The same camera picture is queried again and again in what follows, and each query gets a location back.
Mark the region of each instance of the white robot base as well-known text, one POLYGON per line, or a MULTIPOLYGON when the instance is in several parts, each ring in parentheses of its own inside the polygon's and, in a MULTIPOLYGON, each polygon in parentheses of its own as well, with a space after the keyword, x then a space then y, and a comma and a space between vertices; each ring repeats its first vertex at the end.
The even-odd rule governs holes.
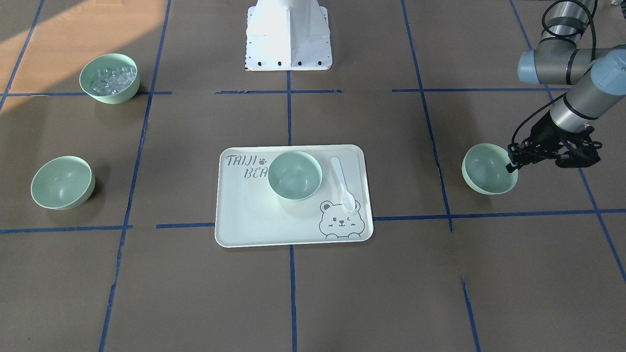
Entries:
POLYGON ((317 0, 259 0, 248 9, 245 69, 328 70, 328 10, 317 0))

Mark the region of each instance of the gray joint cap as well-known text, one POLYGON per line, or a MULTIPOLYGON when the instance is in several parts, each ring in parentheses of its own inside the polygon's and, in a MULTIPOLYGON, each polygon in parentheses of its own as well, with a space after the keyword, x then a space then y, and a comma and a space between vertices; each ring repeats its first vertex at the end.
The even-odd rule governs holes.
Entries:
POLYGON ((591 69, 591 80, 599 90, 626 95, 626 49, 616 49, 599 59, 591 69))
POLYGON ((527 51, 521 55, 520 62, 517 64, 517 77, 524 83, 539 84, 535 67, 535 50, 527 51))

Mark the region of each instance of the plastic spoon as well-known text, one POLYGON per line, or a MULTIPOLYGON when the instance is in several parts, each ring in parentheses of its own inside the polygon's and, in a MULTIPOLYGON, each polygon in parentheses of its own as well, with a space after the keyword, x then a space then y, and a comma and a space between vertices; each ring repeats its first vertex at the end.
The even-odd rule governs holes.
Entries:
POLYGON ((335 171, 335 175, 337 175, 339 185, 341 186, 341 190, 343 192, 343 194, 341 195, 341 203, 347 211, 354 212, 356 210, 356 200, 354 200, 354 196, 350 193, 350 191, 348 191, 348 187, 346 186, 346 178, 344 176, 344 170, 341 168, 341 162, 339 161, 339 158, 332 157, 331 165, 332 169, 335 171))

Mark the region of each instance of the empty green bowl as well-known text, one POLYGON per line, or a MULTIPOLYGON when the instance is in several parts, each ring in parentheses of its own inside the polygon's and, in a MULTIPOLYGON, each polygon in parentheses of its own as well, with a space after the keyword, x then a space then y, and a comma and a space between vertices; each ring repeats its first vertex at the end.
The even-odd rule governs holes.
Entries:
POLYGON ((311 154, 290 150, 270 164, 267 179, 272 190, 282 198, 305 200, 322 184, 322 167, 311 154))
POLYGON ((60 157, 37 171, 31 183, 31 196, 44 208, 66 210, 84 203, 95 185, 91 167, 83 159, 60 157))
POLYGON ((517 183, 518 172, 506 171, 510 163, 508 152, 490 143, 481 143, 471 147, 465 158, 461 170, 465 182, 475 191, 496 195, 507 193, 517 183))
POLYGON ((129 100, 139 90, 139 71, 133 59, 124 54, 106 54, 91 60, 80 73, 80 88, 94 99, 107 104, 119 104, 129 100), (124 66, 134 67, 136 76, 133 82, 121 92, 113 95, 100 95, 93 90, 93 81, 98 68, 121 68, 124 66))

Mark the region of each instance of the white plastic tray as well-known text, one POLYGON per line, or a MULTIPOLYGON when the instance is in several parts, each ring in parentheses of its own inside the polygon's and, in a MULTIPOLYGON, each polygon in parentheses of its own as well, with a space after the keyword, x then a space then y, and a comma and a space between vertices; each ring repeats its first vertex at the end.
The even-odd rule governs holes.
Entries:
POLYGON ((365 156, 356 145, 229 148, 220 156, 215 240, 223 247, 360 242, 373 232, 365 156), (321 186, 301 202, 280 198, 267 180, 273 159, 288 150, 307 152, 322 167, 321 186), (341 160, 356 213, 341 205, 331 157, 341 160))

